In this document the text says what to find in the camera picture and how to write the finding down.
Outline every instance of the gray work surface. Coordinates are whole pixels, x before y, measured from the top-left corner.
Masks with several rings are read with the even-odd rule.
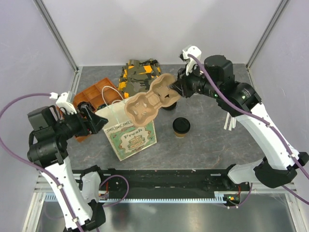
[[[251,195],[229,210],[207,203],[120,203],[104,211],[100,232],[296,232],[284,194]],[[61,215],[57,202],[44,202],[36,232],[62,232],[64,219],[50,219]]]
[[[161,65],[162,73],[177,75],[184,65]],[[84,67],[77,92],[104,77],[115,85],[122,66]],[[234,65],[237,81],[249,83],[244,64]],[[185,117],[191,129],[184,138],[174,135],[172,123]],[[70,139],[68,153],[73,169],[85,169],[97,164],[100,168],[116,169],[225,169],[230,164],[245,164],[264,155],[251,135],[240,124],[232,131],[224,130],[226,112],[214,99],[203,95],[182,98],[172,111],[159,110],[154,120],[157,144],[119,161],[103,131],[91,135],[82,143]]]

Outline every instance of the white panel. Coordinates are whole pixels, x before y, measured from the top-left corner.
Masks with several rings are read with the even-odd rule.
[[[286,139],[309,152],[309,1],[293,0],[252,67],[258,93]],[[309,181],[298,171],[297,191],[309,200]],[[309,207],[304,206],[309,218]]]
[[[0,109],[35,92],[68,90],[73,70],[33,1],[0,1]],[[27,157],[31,126],[27,113],[53,104],[48,97],[16,103],[0,120],[0,135],[15,153]],[[0,148],[1,231],[20,232],[38,173]]]
[[[130,58],[178,58],[189,44],[202,58],[249,60],[280,0],[44,0],[80,66],[119,65]]]

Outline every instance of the bag handle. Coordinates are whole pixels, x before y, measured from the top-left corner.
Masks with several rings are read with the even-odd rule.
[[[119,91],[118,91],[117,89],[115,89],[115,88],[113,88],[113,87],[111,87],[111,86],[104,86],[104,87],[102,88],[102,98],[103,98],[103,101],[104,101],[104,103],[106,104],[106,107],[107,107],[108,109],[111,110],[112,115],[116,118],[117,123],[119,124],[119,119],[118,119],[118,117],[115,115],[114,111],[112,110],[112,107],[109,108],[108,104],[106,103],[106,101],[105,101],[105,99],[104,99],[104,94],[103,94],[103,93],[104,93],[104,89],[105,89],[105,88],[111,88],[111,89],[115,90],[115,91],[119,94],[119,96],[122,98],[123,101],[124,101],[125,99],[124,99],[123,96],[119,93]]]

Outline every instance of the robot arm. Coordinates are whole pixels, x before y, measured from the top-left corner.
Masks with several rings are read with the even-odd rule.
[[[76,225],[78,221],[85,231],[90,231],[105,222],[102,204],[98,202],[98,188],[101,183],[97,173],[99,168],[84,171],[81,175],[83,189],[80,192],[72,173],[67,140],[73,136],[96,134],[108,120],[94,114],[87,103],[76,110],[72,105],[74,94],[71,92],[59,96],[52,93],[51,98],[57,99],[56,105],[63,112],[63,119],[60,119],[54,106],[42,107],[28,114],[33,127],[33,132],[29,136],[28,159],[49,171],[61,183],[57,186],[47,174],[42,173],[58,199],[66,230],[78,231]],[[76,218],[71,217],[67,203],[61,195],[61,188],[64,189]]]
[[[235,165],[229,172],[230,179],[235,184],[260,181],[270,188],[290,183],[297,175],[297,166],[275,132],[259,120],[236,111],[221,99],[196,62],[188,56],[189,54],[195,57],[198,54],[198,59],[201,55],[200,50],[195,46],[189,46],[183,50],[180,58],[186,61],[187,65],[185,68],[179,69],[178,80],[170,87],[186,98],[198,93],[216,99],[218,106],[228,111],[248,130],[265,154],[263,160],[245,165]],[[277,128],[255,89],[247,83],[235,81],[231,61],[224,56],[215,55],[205,59],[204,67],[216,86],[231,103],[241,110],[264,118],[270,122],[271,126]],[[308,154],[299,153],[290,144],[289,147],[304,166],[309,160]]]

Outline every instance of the camouflage cloth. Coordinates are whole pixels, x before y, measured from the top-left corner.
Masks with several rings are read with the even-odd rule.
[[[157,60],[149,59],[140,62],[131,59],[126,66],[123,66],[118,89],[126,98],[139,92],[147,92],[150,84],[159,75],[161,75],[161,69]]]

